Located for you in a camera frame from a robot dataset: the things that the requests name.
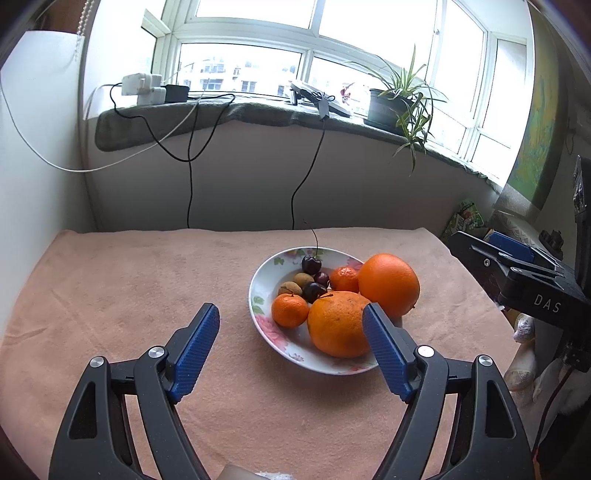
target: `white power adapter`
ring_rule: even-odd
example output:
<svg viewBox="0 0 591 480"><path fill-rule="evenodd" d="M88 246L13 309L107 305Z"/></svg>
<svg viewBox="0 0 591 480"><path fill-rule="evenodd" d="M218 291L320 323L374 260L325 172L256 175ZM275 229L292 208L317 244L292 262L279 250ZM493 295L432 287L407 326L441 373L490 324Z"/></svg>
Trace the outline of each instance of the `white power adapter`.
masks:
<svg viewBox="0 0 591 480"><path fill-rule="evenodd" d="M121 80L121 95L137 95L138 105L162 105L166 88L160 86L162 75L134 73Z"/></svg>

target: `cherry stem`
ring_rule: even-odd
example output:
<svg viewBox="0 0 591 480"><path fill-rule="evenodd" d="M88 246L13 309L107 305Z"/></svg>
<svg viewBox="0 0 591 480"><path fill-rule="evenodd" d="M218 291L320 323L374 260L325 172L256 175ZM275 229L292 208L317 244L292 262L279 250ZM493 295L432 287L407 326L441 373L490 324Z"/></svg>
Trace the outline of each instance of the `cherry stem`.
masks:
<svg viewBox="0 0 591 480"><path fill-rule="evenodd" d="M312 230L314 238L316 238L316 253L314 254L314 258L316 258L318 256L318 237L316 236L316 232L314 231L314 229L310 226L308 222L306 222L306 220L304 220L304 223L310 228L310 230Z"/></svg>

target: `white cloth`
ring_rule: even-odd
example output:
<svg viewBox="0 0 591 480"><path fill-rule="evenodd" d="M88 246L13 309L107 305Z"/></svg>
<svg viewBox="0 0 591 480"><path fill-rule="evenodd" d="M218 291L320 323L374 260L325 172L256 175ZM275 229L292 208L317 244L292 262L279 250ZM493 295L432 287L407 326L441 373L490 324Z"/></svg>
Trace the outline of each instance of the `white cloth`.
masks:
<svg viewBox="0 0 591 480"><path fill-rule="evenodd" d="M569 369L562 359L556 358L536 378L533 325L534 319L532 317L524 314L517 317L513 338L521 345L504 375L505 383L519 411L530 447L533 447L535 442L546 404ZM590 396L591 370L587 373L573 371L548 410L540 441L545 438L556 415L559 413L568 415L574 412Z"/></svg>

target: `window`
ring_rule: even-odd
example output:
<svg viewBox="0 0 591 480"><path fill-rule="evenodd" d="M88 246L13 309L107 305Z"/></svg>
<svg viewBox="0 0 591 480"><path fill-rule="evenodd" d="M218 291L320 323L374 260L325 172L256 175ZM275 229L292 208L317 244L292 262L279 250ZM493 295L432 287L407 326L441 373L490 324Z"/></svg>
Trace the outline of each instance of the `window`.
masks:
<svg viewBox="0 0 591 480"><path fill-rule="evenodd" d="M314 0L200 0L197 17L247 18L308 28Z"/></svg>
<svg viewBox="0 0 591 480"><path fill-rule="evenodd" d="M152 18L158 8L148 7L154 15L142 26L158 38L154 71L164 78L280 97L298 79L360 116L369 90L384 88L368 73L408 68L416 48L415 68L425 64L424 80L447 98L435 104L428 145L500 183L511 168L522 134L513 119L529 110L516 98L529 98L521 92L532 83L531 19L522 2L167 0L166 24Z"/></svg>
<svg viewBox="0 0 591 480"><path fill-rule="evenodd" d="M166 0L144 0L146 10L149 11L156 18L162 17L164 11L164 4Z"/></svg>
<svg viewBox="0 0 591 480"><path fill-rule="evenodd" d="M221 90L223 79L203 79L199 80L201 84L201 90Z"/></svg>
<svg viewBox="0 0 591 480"><path fill-rule="evenodd" d="M434 87L463 112L472 111L480 76L484 32L452 0L447 2Z"/></svg>
<svg viewBox="0 0 591 480"><path fill-rule="evenodd" d="M498 39L491 94L486 106L480 136L472 162L482 171L506 182L511 173L511 148L517 147L522 131L514 125L514 116L507 114L519 105L525 93L526 47L520 43Z"/></svg>
<svg viewBox="0 0 591 480"><path fill-rule="evenodd" d="M317 57L312 60L308 83L326 95L334 95L336 102L363 116L369 109L369 89L383 88L382 82L371 75Z"/></svg>
<svg viewBox="0 0 591 480"><path fill-rule="evenodd" d="M511 116L507 112L525 90L525 45L498 40L495 74L482 128L508 147L515 144L515 129L507 128Z"/></svg>
<svg viewBox="0 0 591 480"><path fill-rule="evenodd" d="M320 35L408 66L417 46L418 65L429 62L437 0L326 0ZM410 17L420 12L419 21Z"/></svg>
<svg viewBox="0 0 591 480"><path fill-rule="evenodd" d="M277 48L253 47L219 43L185 43L181 47L179 68L194 62L195 73L182 69L177 83L193 80L195 85L202 80L223 80L226 92L261 93L276 95L277 85L289 85L297 77L297 71L284 71L286 65L299 65L300 53ZM259 68L242 68L244 65L259 65Z"/></svg>
<svg viewBox="0 0 591 480"><path fill-rule="evenodd" d="M255 93L256 82L242 81L242 92Z"/></svg>
<svg viewBox="0 0 591 480"><path fill-rule="evenodd" d="M155 46L156 38L148 31L144 30L143 28L140 28L134 45L134 52L136 52L137 58L138 72L152 72L152 59L154 57Z"/></svg>

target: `tangerine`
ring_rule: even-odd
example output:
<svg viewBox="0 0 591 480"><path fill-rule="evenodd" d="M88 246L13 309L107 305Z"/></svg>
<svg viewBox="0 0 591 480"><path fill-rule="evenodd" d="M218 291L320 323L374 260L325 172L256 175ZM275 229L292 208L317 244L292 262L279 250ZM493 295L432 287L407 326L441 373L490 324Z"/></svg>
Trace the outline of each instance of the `tangerine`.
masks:
<svg viewBox="0 0 591 480"><path fill-rule="evenodd" d="M333 291L316 300L308 314L308 332L314 346L338 358L369 352L363 333L363 309L369 300L352 291Z"/></svg>
<svg viewBox="0 0 591 480"><path fill-rule="evenodd" d="M330 274L330 285L337 291L347 290L358 293L357 275L357 270L352 267L335 268Z"/></svg>
<svg viewBox="0 0 591 480"><path fill-rule="evenodd" d="M421 293L414 270L392 254L377 254L367 260L358 281L361 295L378 302L390 318L410 312Z"/></svg>
<svg viewBox="0 0 591 480"><path fill-rule="evenodd" d="M271 305L271 316L275 323L282 327L299 327L308 316L308 302L302 297L290 293L282 293Z"/></svg>

